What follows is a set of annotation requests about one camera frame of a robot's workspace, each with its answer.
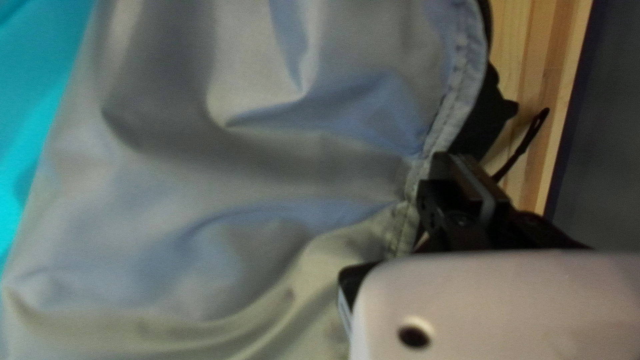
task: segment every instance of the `teal fabric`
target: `teal fabric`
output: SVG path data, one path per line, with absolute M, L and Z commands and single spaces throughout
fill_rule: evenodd
M 91 6 L 90 0 L 0 0 L 0 265 Z

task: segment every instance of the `black cable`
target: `black cable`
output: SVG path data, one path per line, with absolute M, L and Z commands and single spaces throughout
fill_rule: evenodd
M 507 172 L 511 170 L 513 165 L 516 163 L 516 161 L 518 161 L 518 158 L 527 151 L 527 148 L 529 147 L 533 139 L 538 134 L 538 131 L 540 131 L 542 124 L 544 124 L 545 120 L 547 119 L 547 116 L 549 115 L 549 111 L 550 111 L 549 108 L 544 108 L 542 109 L 541 112 L 539 112 L 533 118 L 533 120 L 531 120 L 531 125 L 529 125 L 529 129 L 527 130 L 527 133 L 524 135 L 524 138 L 522 139 L 522 142 L 520 143 L 520 145 L 516 148 L 516 151 L 513 153 L 513 155 L 511 155 L 511 157 L 507 160 L 507 162 L 500 168 L 500 170 L 498 170 L 493 176 L 491 176 L 491 178 L 496 183 L 502 180 L 504 175 L 507 174 Z

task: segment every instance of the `wooden board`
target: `wooden board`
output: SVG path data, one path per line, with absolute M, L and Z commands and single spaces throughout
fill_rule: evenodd
M 518 146 L 531 118 L 547 123 L 501 182 L 518 209 L 544 211 L 592 0 L 492 0 L 491 60 L 500 89 L 520 103 L 483 165 L 496 171 Z

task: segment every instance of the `screw hole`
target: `screw hole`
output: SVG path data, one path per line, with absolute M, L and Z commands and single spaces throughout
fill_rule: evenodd
M 408 347 L 424 348 L 429 346 L 427 333 L 417 326 L 405 326 L 398 331 L 398 338 Z

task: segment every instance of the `white plastic device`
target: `white plastic device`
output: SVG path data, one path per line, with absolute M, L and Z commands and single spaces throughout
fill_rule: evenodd
M 358 292 L 351 360 L 638 360 L 640 255 L 414 255 Z

